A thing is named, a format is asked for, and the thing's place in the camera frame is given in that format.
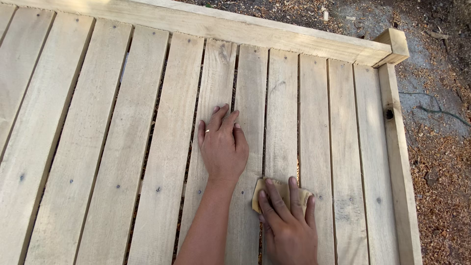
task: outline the finger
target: finger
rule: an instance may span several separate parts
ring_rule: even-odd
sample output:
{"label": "finger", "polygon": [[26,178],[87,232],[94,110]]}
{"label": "finger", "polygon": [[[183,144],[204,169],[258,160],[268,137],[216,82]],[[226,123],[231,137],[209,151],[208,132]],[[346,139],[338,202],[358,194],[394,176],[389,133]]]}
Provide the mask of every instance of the finger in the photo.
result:
{"label": "finger", "polygon": [[229,104],[226,103],[211,116],[211,120],[209,120],[209,124],[208,126],[206,126],[210,132],[215,132],[219,130],[219,128],[221,127],[222,118],[224,117],[224,115],[226,115],[228,110]]}
{"label": "finger", "polygon": [[200,149],[201,149],[201,146],[203,145],[205,131],[206,131],[206,124],[204,124],[203,120],[200,120],[200,123],[198,125],[198,145]]}
{"label": "finger", "polygon": [[222,125],[220,130],[225,130],[227,132],[232,132],[232,129],[234,128],[234,122],[236,122],[237,117],[239,117],[239,111],[234,110],[229,116],[225,117],[224,120],[222,120]]}
{"label": "finger", "polygon": [[213,116],[213,115],[214,115],[216,112],[218,112],[220,109],[221,109],[221,107],[215,106],[215,107],[214,107],[214,110],[212,111],[211,116]]}
{"label": "finger", "polygon": [[277,227],[283,224],[283,221],[281,220],[281,218],[278,216],[275,210],[270,206],[270,203],[268,202],[267,194],[264,190],[261,190],[259,192],[259,204],[260,204],[260,208],[262,209],[263,217],[266,220],[266,223],[268,223],[271,227],[274,227],[274,229],[276,229]]}
{"label": "finger", "polygon": [[280,193],[278,193],[278,190],[276,189],[272,180],[266,179],[265,185],[270,196],[271,204],[273,205],[273,208],[275,208],[275,211],[278,213],[281,219],[285,222],[292,220],[293,215],[288,210],[288,207],[286,207],[286,204],[281,198]]}
{"label": "finger", "polygon": [[316,209],[316,197],[314,195],[309,196],[308,206],[306,207],[306,223],[312,229],[316,229],[316,218],[314,211]]}
{"label": "finger", "polygon": [[235,150],[245,150],[249,148],[249,144],[247,143],[247,140],[245,139],[245,134],[242,131],[242,128],[240,127],[240,124],[235,123],[234,128],[232,130],[232,134],[234,136],[234,141],[235,141]]}
{"label": "finger", "polygon": [[302,214],[302,206],[299,201],[299,188],[298,182],[295,177],[290,177],[288,181],[288,186],[290,187],[290,205],[291,205],[291,214],[298,221],[303,221],[304,216]]}
{"label": "finger", "polygon": [[267,249],[269,253],[274,252],[275,247],[275,234],[271,229],[270,225],[267,222],[263,223],[263,237],[265,237],[265,242],[267,243]]}

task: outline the wooden plank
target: wooden plank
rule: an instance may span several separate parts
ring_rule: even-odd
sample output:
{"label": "wooden plank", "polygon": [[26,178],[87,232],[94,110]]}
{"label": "wooden plank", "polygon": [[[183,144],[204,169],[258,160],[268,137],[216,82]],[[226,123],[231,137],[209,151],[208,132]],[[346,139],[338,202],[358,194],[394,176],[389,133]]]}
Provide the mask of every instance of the wooden plank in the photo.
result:
{"label": "wooden plank", "polygon": [[[265,176],[288,182],[297,174],[298,55],[270,49]],[[263,264],[271,264],[263,242]]]}
{"label": "wooden plank", "polygon": [[17,6],[0,4],[0,45],[17,9]]}
{"label": "wooden plank", "polygon": [[354,65],[370,264],[399,264],[378,70]]}
{"label": "wooden plank", "polygon": [[128,264],[172,261],[203,44],[173,34]]}
{"label": "wooden plank", "polygon": [[299,179],[316,196],[317,262],[335,264],[327,61],[300,55]]}
{"label": "wooden plank", "polygon": [[[0,20],[3,20],[2,15],[3,12],[0,14]],[[20,8],[15,13],[0,46],[0,162],[55,16],[51,11]]]}
{"label": "wooden plank", "polygon": [[0,257],[23,263],[65,114],[95,24],[59,13],[0,165]]}
{"label": "wooden plank", "polygon": [[135,29],[76,264],[124,262],[168,37]]}
{"label": "wooden plank", "polygon": [[4,0],[372,66],[389,45],[171,0]]}
{"label": "wooden plank", "polygon": [[394,65],[378,69],[401,264],[422,264],[414,187]]}
{"label": "wooden plank", "polygon": [[74,263],[131,30],[130,24],[96,22],[34,225],[28,265]]}
{"label": "wooden plank", "polygon": [[[203,74],[201,76],[196,123],[209,122],[214,106],[230,104],[234,84],[237,44],[208,39],[204,53]],[[195,127],[191,148],[190,168],[188,169],[185,204],[180,225],[179,248],[187,236],[188,229],[203,197],[208,172],[204,167],[198,146],[198,128]]]}
{"label": "wooden plank", "polygon": [[407,47],[406,34],[403,31],[388,28],[383,31],[373,41],[391,45],[392,53],[376,63],[373,67],[377,68],[386,63],[394,65],[409,58],[409,48]]}
{"label": "wooden plank", "polygon": [[257,180],[262,177],[265,95],[268,49],[241,45],[237,68],[234,109],[250,146],[245,171],[239,178],[229,208],[226,264],[258,263],[260,222],[249,205]]}
{"label": "wooden plank", "polygon": [[327,61],[335,244],[339,265],[368,264],[352,64]]}

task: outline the forearm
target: forearm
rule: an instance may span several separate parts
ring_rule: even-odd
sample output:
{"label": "forearm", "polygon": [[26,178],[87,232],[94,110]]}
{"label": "forearm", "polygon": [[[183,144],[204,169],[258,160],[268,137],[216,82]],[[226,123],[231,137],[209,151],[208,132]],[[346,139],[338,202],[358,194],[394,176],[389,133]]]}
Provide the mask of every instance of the forearm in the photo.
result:
{"label": "forearm", "polygon": [[224,263],[227,221],[234,187],[235,184],[225,182],[207,183],[175,265]]}

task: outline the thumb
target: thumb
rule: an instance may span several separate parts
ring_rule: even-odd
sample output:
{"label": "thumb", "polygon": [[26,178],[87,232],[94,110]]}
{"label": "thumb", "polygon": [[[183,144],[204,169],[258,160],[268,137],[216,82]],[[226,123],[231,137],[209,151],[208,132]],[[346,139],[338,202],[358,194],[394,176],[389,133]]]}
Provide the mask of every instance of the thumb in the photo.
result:
{"label": "thumb", "polygon": [[232,129],[232,134],[234,136],[234,142],[235,142],[235,150],[244,150],[248,149],[249,144],[247,143],[247,140],[245,139],[245,134],[242,131],[242,128],[240,127],[240,124],[235,123],[234,128]]}

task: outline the wooden frame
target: wooden frame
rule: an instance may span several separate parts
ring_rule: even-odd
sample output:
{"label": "wooden frame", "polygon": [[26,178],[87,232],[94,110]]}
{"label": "wooden frame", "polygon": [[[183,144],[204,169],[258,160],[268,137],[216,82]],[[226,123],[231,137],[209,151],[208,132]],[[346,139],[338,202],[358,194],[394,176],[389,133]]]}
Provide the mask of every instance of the wooden frame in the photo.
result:
{"label": "wooden frame", "polygon": [[107,18],[171,33],[205,36],[237,44],[270,47],[368,66],[373,66],[391,53],[390,45],[383,43],[171,0],[4,0],[4,2]]}
{"label": "wooden frame", "polygon": [[366,41],[170,0],[4,2],[378,67],[400,262],[422,264],[414,190],[394,72],[394,65],[409,57],[403,32],[387,29],[375,41]]}

